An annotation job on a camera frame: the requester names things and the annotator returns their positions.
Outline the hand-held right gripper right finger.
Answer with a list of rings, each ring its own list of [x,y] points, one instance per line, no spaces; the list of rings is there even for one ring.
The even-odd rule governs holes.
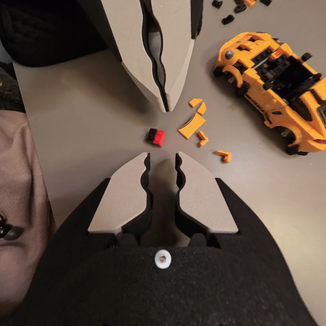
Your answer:
[[[216,234],[237,234],[239,229],[214,175],[185,154],[176,153],[177,198],[175,224],[190,239],[201,234],[214,243]]]

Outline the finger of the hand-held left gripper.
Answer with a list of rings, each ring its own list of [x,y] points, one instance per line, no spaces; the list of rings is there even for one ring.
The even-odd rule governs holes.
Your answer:
[[[101,1],[119,52],[119,59],[144,96],[168,112],[166,96],[159,86],[156,62],[149,51],[144,1]]]
[[[195,42],[191,34],[191,1],[153,0],[152,11],[162,32],[160,58],[168,108],[172,111],[182,93]]]

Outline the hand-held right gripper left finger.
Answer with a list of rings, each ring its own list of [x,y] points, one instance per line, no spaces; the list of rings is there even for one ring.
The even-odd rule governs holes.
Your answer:
[[[150,153],[143,152],[110,178],[88,227],[91,234],[132,234],[139,243],[152,220]]]

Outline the orange lego plate piece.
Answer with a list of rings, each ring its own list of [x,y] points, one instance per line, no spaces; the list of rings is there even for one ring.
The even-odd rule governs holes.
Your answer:
[[[225,152],[222,150],[216,150],[214,154],[219,155],[222,157],[222,161],[227,164],[231,162],[232,154],[230,152]]]

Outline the pile of small lego parts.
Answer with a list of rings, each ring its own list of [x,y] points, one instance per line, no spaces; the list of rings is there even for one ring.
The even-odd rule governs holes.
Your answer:
[[[234,7],[234,14],[239,14],[245,11],[248,7],[252,7],[256,4],[256,0],[234,0],[235,7]],[[259,0],[265,6],[269,6],[272,3],[272,0]],[[223,4],[222,0],[213,0],[212,6],[216,9],[220,9]],[[223,25],[228,25],[229,23],[233,22],[235,19],[233,14],[229,14],[227,17],[221,20]]]

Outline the red lego brick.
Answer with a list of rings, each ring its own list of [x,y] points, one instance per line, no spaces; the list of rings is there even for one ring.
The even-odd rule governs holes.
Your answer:
[[[165,132],[162,130],[156,130],[154,139],[153,139],[153,145],[158,146],[158,147],[162,147],[163,143],[165,141]]]

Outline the orange lego tile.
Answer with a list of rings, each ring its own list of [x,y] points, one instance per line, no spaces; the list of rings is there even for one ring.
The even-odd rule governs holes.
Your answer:
[[[205,122],[206,120],[202,117],[202,115],[196,112],[184,126],[178,129],[178,132],[185,139],[189,139]]]

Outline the orange lego car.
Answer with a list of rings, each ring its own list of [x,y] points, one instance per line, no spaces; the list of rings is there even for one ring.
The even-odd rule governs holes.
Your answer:
[[[286,139],[289,155],[326,150],[326,77],[268,33],[243,32],[220,49],[214,76],[225,76]]]

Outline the black round mesh pad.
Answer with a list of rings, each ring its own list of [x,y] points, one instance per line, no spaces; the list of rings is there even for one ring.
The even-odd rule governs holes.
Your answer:
[[[1,42],[26,67],[46,67],[106,50],[78,1],[0,1]]]

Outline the black fleece jacket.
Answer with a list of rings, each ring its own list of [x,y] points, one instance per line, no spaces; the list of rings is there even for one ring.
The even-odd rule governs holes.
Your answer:
[[[0,68],[0,110],[26,113],[18,82]]]

